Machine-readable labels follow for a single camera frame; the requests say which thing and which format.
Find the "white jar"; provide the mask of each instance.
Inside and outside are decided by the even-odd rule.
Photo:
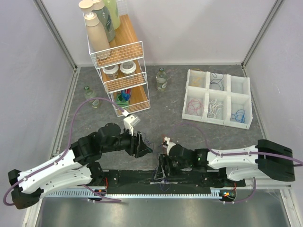
[[[133,61],[124,62],[120,65],[120,71],[124,73],[124,75],[130,76],[135,74],[137,65]]]
[[[112,66],[108,66],[102,69],[103,72],[105,74],[108,75],[109,79],[117,79],[118,76],[118,70],[119,70],[119,66],[118,65],[112,65]]]

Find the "metal floor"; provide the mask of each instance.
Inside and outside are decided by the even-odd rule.
[[[103,169],[154,169],[157,166],[158,147],[162,135],[167,135],[175,124],[194,123],[207,134],[213,148],[232,149],[250,146],[262,139],[259,123],[253,109],[253,121],[249,130],[225,127],[215,124],[182,120],[187,70],[199,68],[203,71],[221,71],[224,74],[243,77],[240,65],[214,66],[164,66],[171,76],[164,92],[157,91],[155,75],[159,66],[147,66],[151,108],[136,113],[141,122],[136,131],[146,133],[146,138],[154,143],[154,152],[135,159],[124,151],[102,155]],[[63,136],[61,150],[67,145],[71,117],[77,106],[85,101],[84,87],[88,85],[100,97],[106,97],[104,87],[93,67],[80,70],[69,119]],[[72,142],[97,131],[106,123],[114,122],[123,128],[123,117],[117,118],[112,105],[103,102],[93,109],[87,104],[77,114]],[[198,130],[191,126],[181,126],[171,134],[174,141],[189,149],[205,148]],[[244,198],[250,192],[241,190],[238,197]],[[39,214],[36,227],[100,227],[100,226],[233,226],[233,227],[288,227],[288,219],[279,191],[271,195],[258,191],[247,203],[222,205],[212,200],[165,200],[165,199],[123,199],[123,204],[91,204],[82,199],[47,198]]]

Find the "bottle cap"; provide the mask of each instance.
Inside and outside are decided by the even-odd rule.
[[[84,13],[89,13],[94,10],[93,5],[94,2],[92,0],[82,0],[81,2],[79,2],[79,7]]]
[[[88,27],[93,27],[100,23],[97,15],[92,12],[85,14],[84,19],[85,19],[85,24]]]
[[[104,2],[102,0],[93,0],[94,10],[99,10],[105,7]]]

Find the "white object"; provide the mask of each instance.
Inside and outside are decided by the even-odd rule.
[[[105,74],[108,75],[109,79],[117,79],[119,66],[108,66],[102,69]]]
[[[125,129],[128,129],[129,134],[131,134],[133,136],[134,135],[134,126],[136,126],[136,124],[140,122],[140,118],[137,115],[132,114],[132,115],[124,118],[123,122],[124,122]]]
[[[35,168],[20,172],[18,180],[24,179],[25,176],[29,175],[30,173],[32,173],[38,169],[41,169],[41,168],[47,166],[50,163],[55,163],[55,161],[60,156],[61,156],[61,154],[48,160],[47,162],[44,162],[43,164],[41,164]],[[62,160],[60,160],[56,165],[52,165],[51,167],[47,168],[46,170],[41,171],[41,172],[31,176],[30,178],[24,179],[24,181],[19,184],[19,187],[22,187],[23,193],[30,194],[30,193],[35,192],[37,190],[37,188],[39,188],[41,185],[47,183],[48,181],[51,181],[54,177],[56,177],[62,173],[65,173],[66,171],[69,171],[71,169],[82,167],[82,165],[80,163],[73,161],[74,158],[75,158],[74,152],[72,150],[69,150],[68,153],[66,154],[66,156]]]
[[[75,185],[88,184],[92,180],[90,176],[91,171],[86,166],[59,175],[40,187],[44,190],[40,195],[40,198],[43,198],[57,190],[73,187]]]
[[[250,79],[188,70],[182,118],[249,129],[252,122]]]
[[[169,155],[170,149],[173,146],[175,146],[176,144],[174,142],[171,142],[169,137],[164,137],[164,142],[166,142],[166,144],[167,144],[166,152],[167,152],[167,155]]]
[[[256,145],[240,149],[213,149],[213,151],[219,153],[220,155],[215,155],[212,152],[208,152],[208,166],[213,169],[220,169],[226,167],[227,178],[232,181],[240,181],[244,178],[251,177],[269,178],[265,173],[258,169],[258,164],[256,163],[258,155],[249,155],[250,152],[258,152],[258,148],[256,148]],[[224,153],[228,154],[242,152],[247,152],[247,154],[236,156],[221,156]]]
[[[126,77],[135,74],[137,65],[133,61],[124,62],[120,65],[120,71],[124,73]]]
[[[110,48],[106,32],[103,25],[100,23],[97,15],[95,13],[89,12],[84,16],[87,35],[90,44],[94,51],[104,51],[102,56],[99,56],[99,59],[106,59],[110,55]]]

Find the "white bracket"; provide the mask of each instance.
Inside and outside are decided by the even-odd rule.
[[[27,175],[30,173],[43,168],[44,166],[55,163],[55,161],[61,156],[62,154],[48,160],[47,162],[44,162],[43,164],[20,172],[18,180],[24,179]],[[77,169],[82,167],[82,165],[78,162],[74,162],[75,155],[73,150],[69,150],[66,154],[66,156],[60,160],[56,165],[52,165],[51,167],[41,171],[40,173],[37,173],[30,178],[26,179],[25,181],[21,182],[19,184],[19,187],[22,187],[23,193],[31,194],[37,190],[41,185],[45,184],[46,182],[54,179],[57,175],[65,173],[71,169]]]
[[[44,192],[41,194],[40,198],[57,190],[73,187],[75,185],[88,184],[92,180],[90,176],[90,169],[86,166],[66,172],[42,185],[40,188],[43,189]]]
[[[133,136],[134,135],[134,126],[136,126],[136,124],[140,122],[140,118],[137,115],[132,114],[132,115],[124,118],[123,122],[124,122],[125,129],[128,129],[129,134],[131,134]]]

